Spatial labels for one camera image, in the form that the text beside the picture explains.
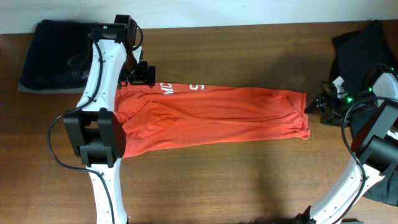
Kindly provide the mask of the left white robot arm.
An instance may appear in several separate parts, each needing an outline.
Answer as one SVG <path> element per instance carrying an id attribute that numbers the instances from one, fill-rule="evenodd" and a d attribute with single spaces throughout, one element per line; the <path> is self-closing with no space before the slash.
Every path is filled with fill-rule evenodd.
<path id="1" fill-rule="evenodd" d="M 80 171 L 90 176 L 97 223 L 128 223 L 120 166 L 126 133 L 115 115 L 116 91 L 155 85 L 155 67 L 142 60 L 142 29 L 134 22 L 97 24 L 89 35 L 93 56 L 89 78 L 76 108 L 62 115 Z"/>

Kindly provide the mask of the red polo shirt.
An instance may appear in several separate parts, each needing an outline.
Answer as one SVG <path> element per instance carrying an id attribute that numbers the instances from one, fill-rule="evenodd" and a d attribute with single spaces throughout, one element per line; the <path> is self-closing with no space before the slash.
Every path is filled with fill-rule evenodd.
<path id="1" fill-rule="evenodd" d="M 222 142 L 308 139 L 306 94 L 259 87 L 157 83 L 116 92 L 125 157 Z"/>

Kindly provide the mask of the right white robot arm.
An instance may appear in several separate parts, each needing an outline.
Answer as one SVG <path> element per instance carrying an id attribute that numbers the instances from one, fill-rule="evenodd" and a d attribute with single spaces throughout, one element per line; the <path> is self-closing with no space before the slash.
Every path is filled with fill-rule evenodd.
<path id="1" fill-rule="evenodd" d="M 374 113 L 348 143 L 345 127 L 363 108 Z M 397 120 L 397 75 L 384 72 L 374 82 L 372 95 L 349 105 L 343 116 L 341 135 L 352 158 L 331 190 L 314 206 L 298 214 L 293 223 L 341 223 L 355 203 L 388 173 L 397 170 L 397 139 L 389 135 Z"/>

